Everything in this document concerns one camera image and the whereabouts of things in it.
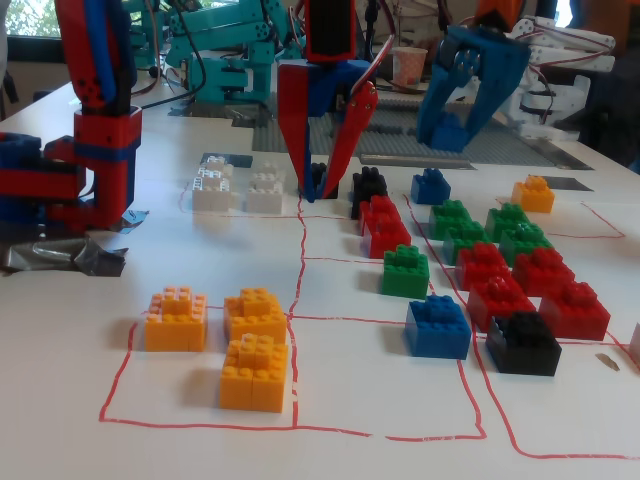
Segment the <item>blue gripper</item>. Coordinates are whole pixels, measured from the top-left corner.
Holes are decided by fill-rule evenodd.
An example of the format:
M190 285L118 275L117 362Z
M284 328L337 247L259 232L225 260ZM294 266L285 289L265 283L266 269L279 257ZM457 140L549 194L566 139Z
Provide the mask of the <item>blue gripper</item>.
M454 86L477 77L475 102L464 125L463 149L520 84L530 49L485 27L450 26L432 65L432 76L417 117L416 138L430 144L438 118Z

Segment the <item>red and blue gripper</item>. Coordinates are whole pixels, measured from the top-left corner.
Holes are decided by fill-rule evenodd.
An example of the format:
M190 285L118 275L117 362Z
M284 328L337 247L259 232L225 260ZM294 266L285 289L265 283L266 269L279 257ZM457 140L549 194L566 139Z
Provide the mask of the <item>red and blue gripper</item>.
M337 97L346 104L345 115L335 135L334 148L323 180L323 197L338 186L353 156L359 138L373 116L378 91L366 81L353 95L352 87L368 69L364 60L314 64L307 60L283 60L277 68L277 118L302 196L317 199L313 182L308 117L338 112Z

